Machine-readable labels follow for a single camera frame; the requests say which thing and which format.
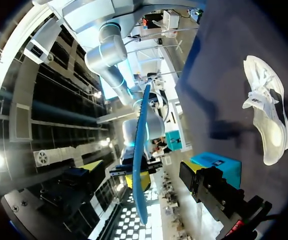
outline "white sneaker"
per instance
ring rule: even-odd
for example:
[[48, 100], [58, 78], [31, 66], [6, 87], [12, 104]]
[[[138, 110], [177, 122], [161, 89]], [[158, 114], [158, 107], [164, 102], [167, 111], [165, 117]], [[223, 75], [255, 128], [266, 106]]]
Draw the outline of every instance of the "white sneaker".
[[[264, 163], [268, 166], [278, 162], [288, 149], [288, 120], [284, 109], [284, 87], [273, 69], [255, 56], [247, 56], [244, 71], [251, 87], [242, 108], [254, 108], [253, 124], [260, 132], [263, 142]], [[281, 96], [284, 123], [278, 118], [271, 94], [274, 90]]]

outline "red light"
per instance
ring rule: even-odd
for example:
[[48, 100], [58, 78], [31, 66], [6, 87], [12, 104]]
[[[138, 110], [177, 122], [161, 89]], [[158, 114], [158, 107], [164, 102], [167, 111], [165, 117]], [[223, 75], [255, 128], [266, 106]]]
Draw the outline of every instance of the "red light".
[[226, 236], [230, 235], [232, 232], [236, 231], [237, 229], [239, 229], [241, 226], [244, 226], [245, 223], [243, 223], [241, 220], [238, 220], [237, 223], [235, 223], [235, 225], [233, 226], [233, 228], [228, 232], [228, 234], [226, 234]]

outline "table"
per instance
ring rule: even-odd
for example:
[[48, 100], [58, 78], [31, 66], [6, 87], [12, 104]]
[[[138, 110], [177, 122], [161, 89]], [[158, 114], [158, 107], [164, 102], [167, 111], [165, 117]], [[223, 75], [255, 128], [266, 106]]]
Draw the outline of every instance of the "table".
[[[194, 154], [211, 152], [241, 161], [246, 199], [260, 196], [273, 204], [275, 214], [288, 200], [288, 150], [275, 165], [264, 165], [253, 109], [241, 107], [250, 91], [243, 70], [247, 55], [263, 59], [280, 77], [288, 117], [288, 41], [250, 0], [207, 1], [176, 91]], [[258, 229], [264, 232], [269, 224]]]

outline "teal box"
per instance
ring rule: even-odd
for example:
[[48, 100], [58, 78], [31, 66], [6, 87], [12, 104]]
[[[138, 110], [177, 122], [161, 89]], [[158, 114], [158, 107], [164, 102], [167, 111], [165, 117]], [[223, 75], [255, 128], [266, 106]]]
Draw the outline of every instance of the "teal box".
[[233, 160], [224, 156], [213, 154], [210, 152], [203, 152], [199, 155], [191, 157], [192, 163], [201, 165], [205, 168], [215, 166], [216, 168], [223, 171], [223, 178], [226, 179], [227, 183], [232, 185], [234, 188], [240, 188], [241, 178], [241, 162]]
[[178, 130], [167, 132], [166, 133], [166, 142], [167, 142], [167, 146], [172, 151], [176, 151], [176, 150], [183, 148]]

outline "blue foam strip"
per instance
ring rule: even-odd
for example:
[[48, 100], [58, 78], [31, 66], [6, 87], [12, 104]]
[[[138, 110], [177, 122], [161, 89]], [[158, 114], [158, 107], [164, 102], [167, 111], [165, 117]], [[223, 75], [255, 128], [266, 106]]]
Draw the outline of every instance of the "blue foam strip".
[[147, 224], [148, 212], [145, 200], [145, 195], [142, 190], [140, 180], [140, 165], [144, 152], [144, 144], [146, 142], [146, 120], [148, 111], [148, 99], [149, 99], [150, 85], [146, 85], [140, 115], [137, 124], [134, 161], [133, 161], [133, 196], [137, 209], [137, 213], [142, 224]]

